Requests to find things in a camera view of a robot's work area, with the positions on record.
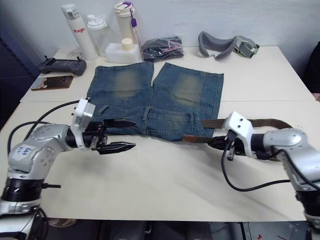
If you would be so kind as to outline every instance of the jeans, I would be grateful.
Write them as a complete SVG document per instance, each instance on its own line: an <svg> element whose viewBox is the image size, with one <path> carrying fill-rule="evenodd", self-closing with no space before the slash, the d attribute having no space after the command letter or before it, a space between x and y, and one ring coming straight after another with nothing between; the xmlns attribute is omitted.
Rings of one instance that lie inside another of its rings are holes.
<svg viewBox="0 0 320 240"><path fill-rule="evenodd" d="M110 128L109 134L139 134L169 141L184 135L213 135L201 120L216 119L224 75L165 63L151 85L154 65L98 66L87 92L94 121L127 119L136 126Z"/></svg>

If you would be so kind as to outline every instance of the label on robot arm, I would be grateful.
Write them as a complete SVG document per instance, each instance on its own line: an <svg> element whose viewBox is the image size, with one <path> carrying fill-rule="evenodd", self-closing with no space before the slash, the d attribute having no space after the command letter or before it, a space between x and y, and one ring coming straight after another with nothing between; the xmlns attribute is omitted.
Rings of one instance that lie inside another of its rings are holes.
<svg viewBox="0 0 320 240"><path fill-rule="evenodd" d="M12 158L16 161L20 161L21 159L26 158L35 148L35 146L22 144L14 151Z"/></svg>

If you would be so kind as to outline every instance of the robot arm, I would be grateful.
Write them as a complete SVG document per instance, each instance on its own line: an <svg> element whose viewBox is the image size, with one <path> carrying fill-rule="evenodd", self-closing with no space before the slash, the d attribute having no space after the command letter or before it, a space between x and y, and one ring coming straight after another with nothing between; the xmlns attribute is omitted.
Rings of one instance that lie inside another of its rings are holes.
<svg viewBox="0 0 320 240"><path fill-rule="evenodd" d="M228 150L228 160L236 154L281 161L313 229L312 237L318 239L315 235L320 232L320 152L308 143L307 135L295 128L255 134L250 121L237 112L225 120L224 128L227 136L214 137L208 145Z"/></svg>
<svg viewBox="0 0 320 240"><path fill-rule="evenodd" d="M37 237L32 229L36 229L35 219L40 218L38 210L41 191L45 188L60 187L45 183L58 154L73 148L113 154L135 146L129 142L107 144L108 138L105 134L107 128L130 127L135 125L134 122L123 119L90 122L94 110L95 105L81 99L75 109L71 126L45 124L10 151L7 180L0 198L0 239L10 236L20 238L20 235L21 239Z"/></svg>

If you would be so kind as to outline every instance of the black cable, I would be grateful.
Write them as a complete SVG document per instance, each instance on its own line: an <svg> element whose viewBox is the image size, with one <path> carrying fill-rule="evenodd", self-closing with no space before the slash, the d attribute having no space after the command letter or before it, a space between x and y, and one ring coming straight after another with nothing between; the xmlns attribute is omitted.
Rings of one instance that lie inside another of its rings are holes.
<svg viewBox="0 0 320 240"><path fill-rule="evenodd" d="M54 108L52 108L51 110L47 111L45 114L43 114L37 121L42 121L42 119L44 119L46 116L48 116L50 113L54 112L55 110L57 109L60 109L62 107L65 107L65 106L68 106L68 105L71 105L71 104L77 104L79 102L79 100L77 101L70 101L70 102L66 102L64 104L61 104L61 105L58 105ZM32 131L36 128L37 126L37 123L35 123L31 128L30 130L28 131L28 133L26 134L24 140L26 140L27 138L30 137L30 134L32 133Z"/></svg>
<svg viewBox="0 0 320 240"><path fill-rule="evenodd" d="M49 231L49 220L48 220L47 214L41 207L39 207L38 211L43 215L43 222L45 223L45 230L41 236L41 240L45 240L47 238L48 231Z"/></svg>
<svg viewBox="0 0 320 240"><path fill-rule="evenodd" d="M28 226L28 224L30 223L30 221L31 221L31 219L32 219L33 217L34 217L34 215L31 214L30 219L26 222L26 224L24 225L24 227L23 227L20 231L17 231L16 234L13 236L14 239L16 239L16 238L18 237L18 235L23 232L23 230L26 228L26 226Z"/></svg>
<svg viewBox="0 0 320 240"><path fill-rule="evenodd" d="M287 158L288 162L291 164L293 170L299 175L299 177L305 181L306 184L309 184L311 187L317 189L320 191L320 187L318 187L317 185L315 185L312 181L310 181L309 179L307 179L307 177L297 168L297 166L294 164L294 162L292 161L292 159L290 158L289 154L287 153L286 150L284 149L280 149L278 150L273 156L277 156L280 153L284 153L285 157Z"/></svg>
<svg viewBox="0 0 320 240"><path fill-rule="evenodd" d="M12 141L12 137L14 135L14 133L21 127L23 126L26 126L26 125L30 125L30 124L49 124L50 122L47 122L47 121L28 121L28 122L25 122L25 123L22 123L18 126L16 126L11 132L10 132L10 135L8 137L8 143L7 143L7 152L8 152L8 155L11 151L11 141Z"/></svg>
<svg viewBox="0 0 320 240"><path fill-rule="evenodd" d="M99 224L98 224L98 228L96 231L96 236L95 236L95 240L100 240L100 232L101 232L101 227L102 227L102 220L99 220Z"/></svg>
<svg viewBox="0 0 320 240"><path fill-rule="evenodd" d="M63 240L67 240L66 237L64 236L64 233L60 230L61 227L55 227L57 231L59 232L59 235L63 238Z"/></svg>
<svg viewBox="0 0 320 240"><path fill-rule="evenodd" d="M227 154L227 150L229 149L229 146L230 145L227 144L225 146L225 148L224 148L224 151L223 151L223 154L222 154L222 158L221 158L221 168L222 168L222 172L223 172L223 175L224 175L224 178L225 178L226 182L234 190L237 190L239 192L250 192L250 191L261 189L261 188L264 188L264 187L268 187L268 186L274 185L274 184L290 183L290 180L286 179L286 180L270 181L270 182L266 182L266 183L258 185L258 186L250 187L250 188L239 188L239 187L234 186L230 182L230 180L228 178L228 175L227 175L227 172L226 172L226 168L225 168L225 158L226 158L226 154Z"/></svg>
<svg viewBox="0 0 320 240"><path fill-rule="evenodd" d="M36 237L39 237L38 239L42 240L45 232L45 221L39 209L36 211L36 214L40 217L40 224L37 226L38 232L36 233Z"/></svg>

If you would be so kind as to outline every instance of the clear plastic bottle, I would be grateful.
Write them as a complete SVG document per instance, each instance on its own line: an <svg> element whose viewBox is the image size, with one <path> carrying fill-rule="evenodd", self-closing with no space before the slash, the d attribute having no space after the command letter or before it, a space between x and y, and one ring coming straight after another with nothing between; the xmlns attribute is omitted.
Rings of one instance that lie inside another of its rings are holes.
<svg viewBox="0 0 320 240"><path fill-rule="evenodd" d="M135 64L140 61L139 46L130 38L122 39L121 43L110 43L105 49L105 55L109 63Z"/></svg>
<svg viewBox="0 0 320 240"><path fill-rule="evenodd" d="M87 18L87 26L94 47L100 56L105 57L105 50L110 43L110 40L108 39L109 26L105 21L105 16L96 17L94 14L90 14Z"/></svg>

